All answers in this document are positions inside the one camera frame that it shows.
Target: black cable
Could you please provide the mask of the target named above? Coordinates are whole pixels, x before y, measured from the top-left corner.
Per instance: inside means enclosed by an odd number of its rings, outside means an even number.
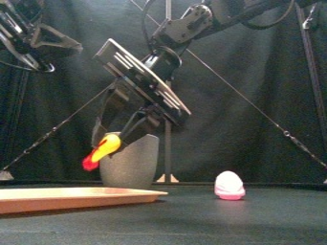
[[[148,14],[148,10],[151,8],[151,5],[155,3],[155,1],[156,0],[148,0],[147,3],[145,3],[145,5],[144,5],[143,11],[141,11],[141,31],[143,31],[143,35],[144,35],[144,38],[145,38],[148,50],[149,50],[149,52],[152,54],[155,53],[155,50],[152,48],[151,40],[149,40],[148,33],[147,33],[145,18],[147,18],[147,14]]]
[[[269,25],[259,26],[259,25],[255,25],[253,23],[251,23],[248,20],[247,20],[247,21],[241,21],[241,24],[243,24],[245,27],[248,27],[248,28],[251,28],[251,29],[253,29],[253,30],[265,30],[265,29],[268,29],[268,28],[271,28],[271,27],[273,27],[273,26],[276,26],[277,24],[281,23],[281,21],[283,21],[283,20],[287,18],[287,16],[289,15],[291,10],[292,10],[292,8],[293,8],[293,5],[295,5],[295,0],[291,0],[291,1],[289,1],[289,4],[288,4],[288,8],[287,8],[287,10],[285,10],[283,16],[281,16],[281,17],[280,17],[272,24],[269,24]]]

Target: red and yellow toy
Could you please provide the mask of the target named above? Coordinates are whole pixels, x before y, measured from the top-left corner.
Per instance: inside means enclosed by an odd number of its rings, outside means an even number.
[[[121,140],[116,134],[107,134],[101,139],[97,147],[83,160],[83,168],[92,171],[99,167],[100,159],[113,153],[121,145]]]

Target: support pole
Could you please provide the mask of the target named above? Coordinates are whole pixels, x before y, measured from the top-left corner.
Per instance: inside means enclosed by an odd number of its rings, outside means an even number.
[[[171,0],[165,0],[165,18],[171,19]],[[171,183],[171,122],[164,122],[164,182]]]

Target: black surface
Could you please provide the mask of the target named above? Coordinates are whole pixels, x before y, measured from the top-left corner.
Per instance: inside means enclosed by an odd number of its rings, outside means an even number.
[[[325,191],[247,188],[223,201],[213,186],[153,186],[155,203],[5,215],[4,244],[325,244]]]

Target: gray mug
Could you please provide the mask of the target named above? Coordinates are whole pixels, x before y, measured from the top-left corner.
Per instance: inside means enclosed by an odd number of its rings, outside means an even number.
[[[157,168],[159,138],[147,134],[100,159],[103,183],[111,188],[149,189]]]

